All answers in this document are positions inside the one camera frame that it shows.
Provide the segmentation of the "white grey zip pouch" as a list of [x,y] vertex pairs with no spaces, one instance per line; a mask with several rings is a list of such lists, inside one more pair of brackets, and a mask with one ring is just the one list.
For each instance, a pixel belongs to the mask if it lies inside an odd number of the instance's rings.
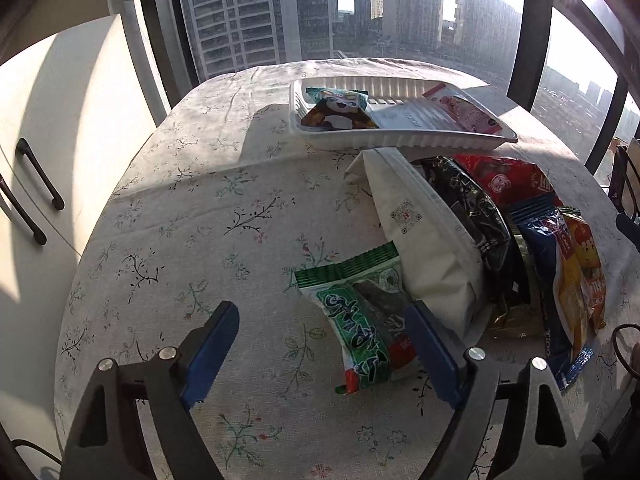
[[462,222],[396,148],[360,152],[347,173],[368,186],[385,237],[398,250],[406,291],[465,344],[479,342],[490,307],[483,260]]

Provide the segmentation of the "black patterned snack bag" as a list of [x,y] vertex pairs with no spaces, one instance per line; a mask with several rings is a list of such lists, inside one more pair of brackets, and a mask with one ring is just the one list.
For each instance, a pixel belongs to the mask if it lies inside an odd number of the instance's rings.
[[482,257],[487,297],[496,304],[501,295],[500,273],[512,240],[502,214],[453,158],[433,156],[417,159],[412,164],[471,235]]

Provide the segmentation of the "blue cartoon snack bag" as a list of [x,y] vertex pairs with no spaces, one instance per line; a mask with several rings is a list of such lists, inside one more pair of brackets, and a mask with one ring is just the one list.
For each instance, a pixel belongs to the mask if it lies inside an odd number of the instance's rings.
[[303,127],[326,130],[377,129],[367,113],[367,91],[308,87],[314,107],[300,120]]

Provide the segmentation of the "red Mylikes snack bag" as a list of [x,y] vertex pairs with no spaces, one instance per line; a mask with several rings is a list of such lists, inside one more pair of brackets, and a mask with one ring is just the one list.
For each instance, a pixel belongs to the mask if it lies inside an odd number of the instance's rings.
[[457,154],[452,159],[480,185],[500,209],[538,196],[548,196],[554,206],[563,206],[547,176],[532,162],[513,157],[475,154]]

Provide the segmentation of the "pink cartoon snack packet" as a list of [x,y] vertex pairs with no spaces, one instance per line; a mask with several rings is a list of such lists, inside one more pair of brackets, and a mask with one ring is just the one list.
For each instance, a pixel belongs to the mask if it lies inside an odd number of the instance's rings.
[[443,81],[430,81],[423,92],[427,101],[443,110],[463,131],[497,134],[500,124],[466,98],[462,91]]

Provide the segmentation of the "blue roll cake packet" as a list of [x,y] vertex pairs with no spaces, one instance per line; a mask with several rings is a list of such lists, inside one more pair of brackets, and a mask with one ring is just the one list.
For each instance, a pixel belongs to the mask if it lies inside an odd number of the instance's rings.
[[544,351],[560,390],[582,372],[592,356],[588,346],[590,291],[552,193],[508,209],[533,258],[544,322]]

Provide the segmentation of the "floral tablecloth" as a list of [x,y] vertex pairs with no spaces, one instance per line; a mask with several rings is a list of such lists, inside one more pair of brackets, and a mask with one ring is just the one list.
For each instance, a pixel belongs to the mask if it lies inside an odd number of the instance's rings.
[[639,319],[639,255],[582,162],[484,77],[375,58],[252,68],[204,82],[169,114],[96,222],[67,300],[55,365],[61,440],[99,360],[151,359],[221,301],[240,330],[193,418],[228,479],[414,479],[451,412],[413,374],[350,396],[341,350],[297,290],[299,269],[384,243],[368,193],[345,177],[351,151],[314,148],[288,128],[288,90],[314,76],[441,79],[518,133],[527,159],[590,224],[606,278],[608,327]]

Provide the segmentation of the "orange cartoon snack packet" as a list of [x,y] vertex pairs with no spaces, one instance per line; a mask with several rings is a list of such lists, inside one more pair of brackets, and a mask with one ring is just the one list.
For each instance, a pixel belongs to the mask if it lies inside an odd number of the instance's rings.
[[580,270],[589,287],[588,311],[593,329],[597,332],[605,326],[606,281],[593,232],[580,211],[573,207],[561,207],[561,214],[570,231]]

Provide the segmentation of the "green seaweed snack packet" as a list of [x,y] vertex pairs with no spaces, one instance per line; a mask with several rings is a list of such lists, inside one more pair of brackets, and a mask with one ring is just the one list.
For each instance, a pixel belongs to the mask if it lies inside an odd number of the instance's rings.
[[420,370],[406,330],[411,298],[399,252],[388,242],[347,260],[299,270],[296,285],[320,308],[341,345],[344,382],[338,394],[405,378]]

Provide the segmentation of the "white plastic tray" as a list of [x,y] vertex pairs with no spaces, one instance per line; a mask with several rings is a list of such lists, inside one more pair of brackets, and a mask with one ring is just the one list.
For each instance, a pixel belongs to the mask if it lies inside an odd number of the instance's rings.
[[[463,131],[443,110],[424,98],[430,81],[382,76],[335,76],[297,79],[290,85],[290,130],[315,148],[470,148],[494,150],[518,142],[518,135],[469,92],[463,95],[500,124],[497,134]],[[300,120],[314,107],[308,87],[367,91],[367,113],[377,129],[326,130],[308,128]]]

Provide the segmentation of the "white cabinet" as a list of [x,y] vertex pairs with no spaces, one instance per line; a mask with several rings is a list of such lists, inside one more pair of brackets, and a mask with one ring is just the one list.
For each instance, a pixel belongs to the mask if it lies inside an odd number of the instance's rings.
[[1,67],[1,422],[11,437],[55,445],[67,296],[101,211],[155,126],[117,15]]

